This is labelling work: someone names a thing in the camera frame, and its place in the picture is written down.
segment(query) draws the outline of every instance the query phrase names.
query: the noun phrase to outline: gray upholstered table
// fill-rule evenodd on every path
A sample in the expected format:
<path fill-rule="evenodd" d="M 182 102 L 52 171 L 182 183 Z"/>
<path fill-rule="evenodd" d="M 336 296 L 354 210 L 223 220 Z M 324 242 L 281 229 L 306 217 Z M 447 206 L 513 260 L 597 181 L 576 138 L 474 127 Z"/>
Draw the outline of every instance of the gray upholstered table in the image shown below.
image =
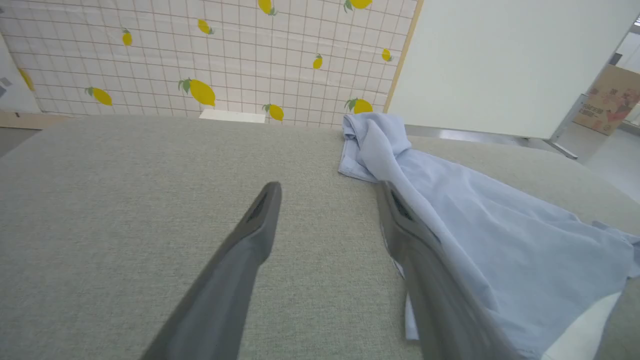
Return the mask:
<path fill-rule="evenodd" d="M 550 152 L 411 138 L 578 214 L 640 234 L 640 205 Z M 135 359 L 264 183 L 283 203 L 243 359 L 418 359 L 371 184 L 338 174 L 332 129 L 89 117 L 0 158 L 0 358 Z M 599 359 L 640 357 L 632 281 Z"/>

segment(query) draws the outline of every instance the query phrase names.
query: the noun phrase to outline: wall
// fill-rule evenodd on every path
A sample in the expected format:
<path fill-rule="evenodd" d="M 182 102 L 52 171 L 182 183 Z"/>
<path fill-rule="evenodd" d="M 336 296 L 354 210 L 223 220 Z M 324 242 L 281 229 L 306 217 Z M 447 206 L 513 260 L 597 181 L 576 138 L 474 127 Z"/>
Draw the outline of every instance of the wall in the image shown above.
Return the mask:
<path fill-rule="evenodd" d="M 197 117 L 211 104 L 272 104 L 284 124 L 318 127 L 382 110 L 415 0 L 269 3 L 7 0 L 0 31 L 51 113 Z"/>
<path fill-rule="evenodd" d="M 434 0 L 389 112 L 407 124 L 549 138 L 640 13 L 629 0 Z"/>

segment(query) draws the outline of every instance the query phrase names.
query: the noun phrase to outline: white board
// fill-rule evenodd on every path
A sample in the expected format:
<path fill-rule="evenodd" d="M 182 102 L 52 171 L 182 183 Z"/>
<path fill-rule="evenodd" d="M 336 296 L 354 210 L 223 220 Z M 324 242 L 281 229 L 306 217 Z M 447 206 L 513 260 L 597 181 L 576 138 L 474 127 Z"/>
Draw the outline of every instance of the white board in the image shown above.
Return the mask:
<path fill-rule="evenodd" d="M 225 111 L 215 109 L 205 109 L 200 114 L 200 119 L 222 120 L 222 121 L 239 121 L 239 122 L 258 122 L 264 124 L 265 114 L 239 113 L 236 111 Z"/>
<path fill-rule="evenodd" d="M 4 38 L 0 35 L 0 110 L 40 113 L 35 96 L 15 67 Z"/>
<path fill-rule="evenodd" d="M 549 138 L 638 13 L 639 0 L 425 0 L 388 112 Z"/>

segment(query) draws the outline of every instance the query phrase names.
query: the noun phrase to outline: lemon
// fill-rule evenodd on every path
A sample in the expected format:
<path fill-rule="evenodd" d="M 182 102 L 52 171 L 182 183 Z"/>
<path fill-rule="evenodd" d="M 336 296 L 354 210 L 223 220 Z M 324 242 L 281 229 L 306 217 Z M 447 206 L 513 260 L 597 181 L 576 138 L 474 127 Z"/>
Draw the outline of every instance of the lemon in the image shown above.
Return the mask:
<path fill-rule="evenodd" d="M 213 34 L 213 28 L 202 19 L 198 19 L 198 29 L 207 35 Z"/>
<path fill-rule="evenodd" d="M 131 33 L 129 32 L 129 30 L 122 28 L 122 33 L 124 34 L 122 35 L 122 43 L 124 44 L 124 46 L 131 46 L 133 38 L 131 38 Z"/>
<path fill-rule="evenodd" d="M 27 72 L 22 69 L 18 69 L 18 71 L 20 72 L 20 75 L 22 75 L 24 82 L 27 83 L 27 87 L 29 88 L 29 90 L 36 91 L 35 87 L 33 87 L 33 81 L 31 80 L 31 76 L 29 76 L 29 74 L 27 74 Z"/>
<path fill-rule="evenodd" d="M 372 0 L 346 0 L 344 2 L 344 12 L 347 12 L 347 9 L 353 10 L 356 9 L 364 9 L 371 4 Z"/>
<path fill-rule="evenodd" d="M 178 88 L 182 88 L 187 94 L 189 93 L 189 89 L 191 89 L 191 95 L 200 104 L 216 105 L 216 94 L 211 90 L 209 85 L 202 81 L 191 80 L 191 78 L 180 80 L 178 81 Z"/>
<path fill-rule="evenodd" d="M 106 106 L 111 106 L 111 96 L 104 92 L 103 89 L 98 88 L 86 88 L 84 90 L 85 93 L 89 94 L 89 96 L 93 96 L 96 100 L 100 101 L 102 104 Z"/>
<path fill-rule="evenodd" d="M 394 59 L 394 57 L 391 56 L 391 52 L 389 51 L 389 49 L 382 50 L 382 58 L 385 61 L 391 61 Z"/>
<path fill-rule="evenodd" d="M 373 112 L 373 107 L 371 106 L 371 104 L 369 104 L 368 101 L 358 99 L 357 97 L 355 99 L 347 101 L 344 107 L 349 107 L 349 110 L 353 110 L 354 114 Z"/>
<path fill-rule="evenodd" d="M 260 10 L 262 10 L 262 12 L 269 16 L 274 16 L 278 13 L 276 11 L 276 8 L 271 6 L 271 0 L 258 0 L 258 6 L 260 7 Z"/>
<path fill-rule="evenodd" d="M 277 121 L 282 121 L 282 118 L 284 117 L 284 112 L 278 105 L 265 104 L 262 106 L 262 109 L 268 112 L 269 115 L 271 115 L 271 117 L 273 117 Z"/>
<path fill-rule="evenodd" d="M 322 55 L 318 54 L 314 60 L 314 69 L 320 69 L 322 67 Z"/>

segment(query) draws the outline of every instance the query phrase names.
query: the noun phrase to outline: lemon print wallpaper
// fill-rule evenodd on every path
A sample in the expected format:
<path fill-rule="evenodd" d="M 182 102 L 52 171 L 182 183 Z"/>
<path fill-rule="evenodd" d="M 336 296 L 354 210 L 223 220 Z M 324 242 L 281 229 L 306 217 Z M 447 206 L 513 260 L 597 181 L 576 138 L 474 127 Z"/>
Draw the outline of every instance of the lemon print wallpaper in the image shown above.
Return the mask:
<path fill-rule="evenodd" d="M 416 0 L 5 1 L 0 33 L 42 111 L 265 114 L 339 127 L 383 111 Z"/>

